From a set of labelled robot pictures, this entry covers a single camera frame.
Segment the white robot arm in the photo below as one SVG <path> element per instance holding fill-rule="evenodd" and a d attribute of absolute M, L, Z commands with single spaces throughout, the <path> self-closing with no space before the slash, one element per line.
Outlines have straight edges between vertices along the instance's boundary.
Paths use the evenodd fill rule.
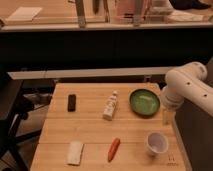
<path fill-rule="evenodd" d="M 205 82 L 207 76 L 207 67 L 200 62 L 174 67 L 166 73 L 166 86 L 160 94 L 165 125 L 173 119 L 213 119 L 213 87 Z"/>

